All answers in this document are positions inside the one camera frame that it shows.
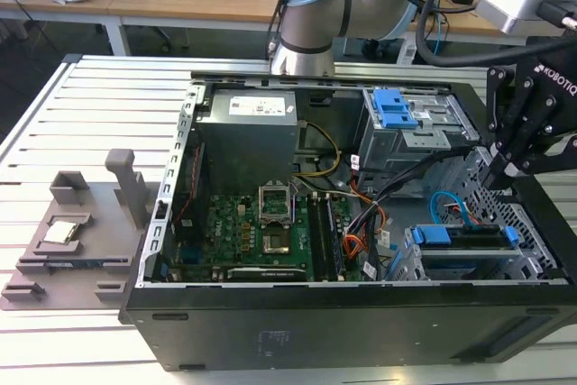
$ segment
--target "yellow object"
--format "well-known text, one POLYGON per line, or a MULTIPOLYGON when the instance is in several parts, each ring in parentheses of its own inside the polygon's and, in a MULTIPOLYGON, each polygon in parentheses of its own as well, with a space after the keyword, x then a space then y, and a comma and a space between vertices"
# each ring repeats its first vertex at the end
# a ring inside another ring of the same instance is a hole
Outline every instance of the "yellow object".
POLYGON ((307 124, 313 125, 313 127, 316 128, 333 145, 336 160, 334 161, 333 167, 331 167, 328 170, 313 171, 310 173, 295 173, 295 176, 297 177, 302 176, 304 178, 322 178, 323 176, 330 175, 336 170, 337 167, 339 167, 339 164, 341 163, 341 150, 338 148, 333 138, 330 135, 328 135, 328 133, 324 129, 322 129, 317 124, 313 124, 312 122, 307 122, 307 124))

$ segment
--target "green circuit board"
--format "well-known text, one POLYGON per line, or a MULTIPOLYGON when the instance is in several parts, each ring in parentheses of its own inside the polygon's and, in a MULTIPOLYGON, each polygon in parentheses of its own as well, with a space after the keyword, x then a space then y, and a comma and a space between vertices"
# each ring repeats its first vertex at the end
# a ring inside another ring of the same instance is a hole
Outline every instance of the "green circuit board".
MULTIPOLYGON (((331 208, 340 236, 351 221, 349 204, 346 199, 336 197, 331 201, 331 208)), ((286 212, 284 197, 267 198, 264 210, 272 214, 286 212)), ((205 241, 179 243, 174 266, 185 281, 214 281, 215 277, 218 279, 215 268, 235 266, 300 269, 307 273, 308 281, 314 281, 309 238, 306 197, 296 197, 294 222, 287 228, 259 223, 257 196, 212 196, 205 241)), ((347 270, 346 280, 360 278, 356 266, 349 266, 347 270)))

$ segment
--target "black computer case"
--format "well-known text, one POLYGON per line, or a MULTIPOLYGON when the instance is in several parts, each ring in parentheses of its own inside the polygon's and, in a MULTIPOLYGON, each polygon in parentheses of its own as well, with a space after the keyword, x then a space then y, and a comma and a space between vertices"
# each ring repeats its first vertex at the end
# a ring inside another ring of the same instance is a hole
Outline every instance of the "black computer case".
MULTIPOLYGON (((451 90, 486 140, 480 99, 451 90)), ((504 362, 577 321, 575 233, 535 178, 513 189, 570 284, 137 286, 123 314, 167 371, 504 362)))

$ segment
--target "ram slot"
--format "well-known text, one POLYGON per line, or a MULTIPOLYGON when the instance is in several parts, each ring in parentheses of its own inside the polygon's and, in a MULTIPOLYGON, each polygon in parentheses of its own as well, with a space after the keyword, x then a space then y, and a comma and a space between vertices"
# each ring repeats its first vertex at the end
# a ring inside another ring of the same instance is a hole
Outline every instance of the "ram slot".
POLYGON ((320 206, 311 196, 307 197, 308 231, 310 252, 313 258, 313 275, 315 281, 326 280, 326 262, 321 230, 320 206))

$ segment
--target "slotted metal tabletop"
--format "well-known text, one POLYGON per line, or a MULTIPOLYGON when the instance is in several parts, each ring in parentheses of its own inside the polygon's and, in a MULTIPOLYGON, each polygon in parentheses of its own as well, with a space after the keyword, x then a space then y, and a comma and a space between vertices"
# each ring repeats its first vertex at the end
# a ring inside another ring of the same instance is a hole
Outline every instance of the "slotted metal tabletop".
MULTIPOLYGON (((135 169, 147 181, 160 181, 191 70, 256 72, 265 71, 266 64, 84 56, 60 65, 0 146, 0 287, 46 212, 49 184, 59 170, 81 170, 88 182, 114 181, 104 168, 108 150, 131 148, 135 169)), ((484 69, 337 65, 340 77, 470 83, 481 97, 485 74, 484 69)), ((577 173, 539 180, 577 230, 577 173)), ((0 383, 577 384, 577 326, 495 365, 166 373, 136 329, 120 325, 116 315, 110 310, 0 311, 0 383)))

